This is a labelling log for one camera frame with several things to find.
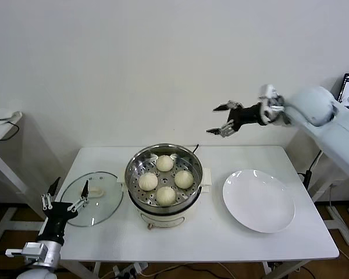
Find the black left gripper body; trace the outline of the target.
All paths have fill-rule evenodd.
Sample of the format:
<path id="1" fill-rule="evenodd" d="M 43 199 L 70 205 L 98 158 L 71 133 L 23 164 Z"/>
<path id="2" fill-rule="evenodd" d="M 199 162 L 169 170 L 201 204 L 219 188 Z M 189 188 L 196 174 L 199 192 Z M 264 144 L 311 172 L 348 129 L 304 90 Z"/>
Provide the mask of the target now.
<path id="1" fill-rule="evenodd" d="M 36 241 L 53 241 L 64 244 L 65 227 L 70 219 L 77 217 L 77 212 L 68 211 L 69 202 L 52 202 L 52 209 L 44 211 L 48 220 Z"/>

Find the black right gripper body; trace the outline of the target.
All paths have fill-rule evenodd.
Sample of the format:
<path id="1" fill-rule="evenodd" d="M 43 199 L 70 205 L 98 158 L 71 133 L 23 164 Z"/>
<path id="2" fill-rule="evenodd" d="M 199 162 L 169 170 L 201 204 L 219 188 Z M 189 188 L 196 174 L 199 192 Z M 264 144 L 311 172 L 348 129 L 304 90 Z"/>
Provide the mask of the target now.
<path id="1" fill-rule="evenodd" d="M 248 108 L 242 105 L 237 105 L 236 108 L 231 109 L 227 122 L 232 121 L 232 128 L 240 128 L 245 124 L 258 123 L 260 126 L 264 126 L 265 123 L 261 117 L 261 103 L 257 103 Z"/>

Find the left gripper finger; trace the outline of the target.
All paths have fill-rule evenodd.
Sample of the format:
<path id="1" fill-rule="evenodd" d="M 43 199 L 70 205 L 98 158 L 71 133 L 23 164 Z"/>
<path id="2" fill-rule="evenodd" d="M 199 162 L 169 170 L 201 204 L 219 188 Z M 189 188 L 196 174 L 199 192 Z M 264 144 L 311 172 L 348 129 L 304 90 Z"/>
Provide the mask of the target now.
<path id="1" fill-rule="evenodd" d="M 73 203 L 71 206 L 67 208 L 67 211 L 71 212 L 77 212 L 79 209 L 85 207 L 86 204 L 88 204 L 88 185 L 89 181 L 87 180 L 84 184 L 84 187 L 82 189 L 81 195 L 75 203 Z"/>
<path id="2" fill-rule="evenodd" d="M 58 177 L 48 188 L 46 194 L 41 195 L 42 209 L 43 210 L 51 210 L 52 206 L 52 198 L 54 197 L 58 184 L 60 181 L 60 177 Z"/>

